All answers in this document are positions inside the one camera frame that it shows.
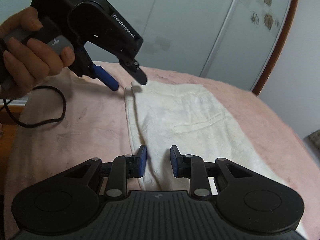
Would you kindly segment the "person's left hand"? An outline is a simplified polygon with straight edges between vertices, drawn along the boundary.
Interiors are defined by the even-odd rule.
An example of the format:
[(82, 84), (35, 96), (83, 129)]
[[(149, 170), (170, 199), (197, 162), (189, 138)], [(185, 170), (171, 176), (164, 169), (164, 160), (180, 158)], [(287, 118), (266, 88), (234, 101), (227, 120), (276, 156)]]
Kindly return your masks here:
[[(21, 27), (27, 31), (38, 31), (43, 25), (38, 19), (37, 10), (28, 7), (10, 16), (1, 25), (1, 38)], [(62, 69), (70, 66), (75, 55), (71, 48), (65, 47), (60, 55), (47, 44), (31, 38), (23, 45), (12, 37), (7, 42), (8, 50), (3, 52), (4, 64), (14, 84), (1, 89), (1, 99), (17, 99), (27, 95), (46, 77), (60, 74)]]

